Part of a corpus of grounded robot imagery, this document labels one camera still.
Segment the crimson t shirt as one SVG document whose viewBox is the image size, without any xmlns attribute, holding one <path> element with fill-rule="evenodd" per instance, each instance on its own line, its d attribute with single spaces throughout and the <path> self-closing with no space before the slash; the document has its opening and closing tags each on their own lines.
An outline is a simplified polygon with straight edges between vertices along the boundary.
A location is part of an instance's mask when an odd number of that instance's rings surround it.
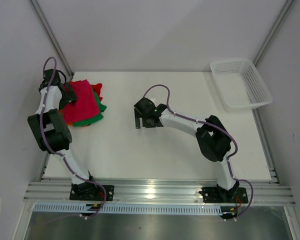
<svg viewBox="0 0 300 240">
<path fill-rule="evenodd" d="M 68 103 L 63 110 L 82 111 L 88 114 L 89 118 L 97 115 L 99 113 L 99 107 L 95 100 L 94 91 L 88 80 L 71 81 L 69 84 L 77 96 L 77 101 L 75 103 Z"/>
</svg>

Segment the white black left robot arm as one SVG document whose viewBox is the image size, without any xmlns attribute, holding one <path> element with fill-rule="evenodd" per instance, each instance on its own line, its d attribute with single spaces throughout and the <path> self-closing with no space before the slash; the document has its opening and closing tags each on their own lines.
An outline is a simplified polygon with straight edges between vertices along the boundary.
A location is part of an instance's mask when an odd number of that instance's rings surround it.
<svg viewBox="0 0 300 240">
<path fill-rule="evenodd" d="M 75 156 L 71 131 L 59 112 L 66 104 L 77 101 L 70 84 L 62 84 L 61 75 L 63 73 L 55 69 L 43 71 L 43 81 L 39 86 L 40 106 L 27 122 L 39 148 L 59 160 L 70 175 L 71 194 L 93 200 L 98 196 L 99 188 L 89 170 Z"/>
</svg>

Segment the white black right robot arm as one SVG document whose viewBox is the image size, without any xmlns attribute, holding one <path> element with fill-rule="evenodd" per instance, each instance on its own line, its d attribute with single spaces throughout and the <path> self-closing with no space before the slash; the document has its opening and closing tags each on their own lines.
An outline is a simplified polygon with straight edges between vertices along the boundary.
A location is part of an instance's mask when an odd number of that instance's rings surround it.
<svg viewBox="0 0 300 240">
<path fill-rule="evenodd" d="M 182 116 L 168 108 L 166 104 L 155 105 L 143 97 L 134 105 L 135 128 L 173 128 L 196 138 L 201 154 L 216 164 L 216 194 L 224 202 L 236 197 L 239 181 L 233 176 L 229 161 L 231 143 L 221 121 L 214 115 L 205 120 Z"/>
</svg>

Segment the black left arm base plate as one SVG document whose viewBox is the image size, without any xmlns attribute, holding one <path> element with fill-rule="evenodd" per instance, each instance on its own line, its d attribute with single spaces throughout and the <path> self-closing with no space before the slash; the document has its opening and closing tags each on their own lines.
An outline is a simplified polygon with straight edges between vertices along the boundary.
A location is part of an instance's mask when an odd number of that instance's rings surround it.
<svg viewBox="0 0 300 240">
<path fill-rule="evenodd" d="M 115 187 L 113 185 L 103 185 L 106 191 L 106 201 L 112 201 Z M 72 201 L 103 201 L 104 191 L 100 186 L 90 183 L 72 184 L 69 199 Z"/>
</svg>

